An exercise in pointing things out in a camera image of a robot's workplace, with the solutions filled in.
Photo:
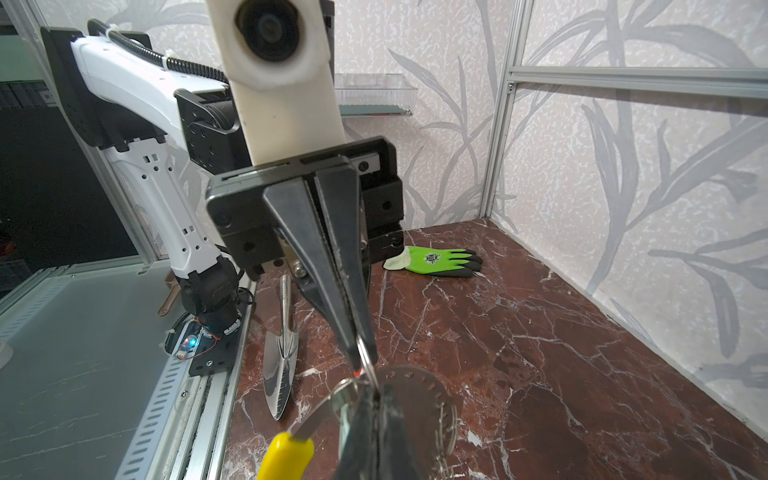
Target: green glove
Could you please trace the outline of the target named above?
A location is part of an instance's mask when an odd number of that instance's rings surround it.
[[[469,277],[480,271],[482,258],[472,250],[452,248],[437,250],[434,248],[406,248],[397,257],[384,262],[387,270],[406,269],[422,275],[463,276]]]

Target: brown marble tabletop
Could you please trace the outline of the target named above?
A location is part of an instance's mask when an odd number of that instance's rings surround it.
[[[483,276],[372,272],[379,365],[413,364],[453,395],[457,478],[768,479],[768,445],[488,220],[406,233],[468,247]],[[349,367],[325,320],[294,293],[300,332],[292,399],[280,421],[262,385],[264,333],[280,331],[277,274],[250,324],[222,478],[256,478],[272,438],[296,425]],[[338,425],[313,437],[304,478],[332,478]]]

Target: bolt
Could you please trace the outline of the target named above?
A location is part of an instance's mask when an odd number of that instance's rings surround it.
[[[297,263],[293,266],[293,275],[295,275],[297,278],[304,278],[306,276],[306,270],[304,269],[304,265],[301,263]]]

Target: trowel handle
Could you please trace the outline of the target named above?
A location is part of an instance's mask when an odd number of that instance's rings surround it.
[[[283,313],[283,338],[290,330],[290,310],[293,306],[290,298],[291,294],[291,280],[290,275],[286,273],[280,277],[280,305],[282,306]]]

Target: wallpaper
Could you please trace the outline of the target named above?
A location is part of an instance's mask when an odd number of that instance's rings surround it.
[[[384,135],[398,151],[404,228],[478,216],[488,138],[514,0],[339,0],[336,72],[403,73],[419,88],[410,118],[344,121],[348,140]],[[205,5],[175,0],[38,0],[49,25],[89,18],[149,33],[158,51],[219,66]],[[204,174],[187,167],[190,199]]]
[[[767,46],[764,2],[540,0],[524,58],[754,67]],[[768,102],[522,84],[507,142],[492,218],[765,435]]]

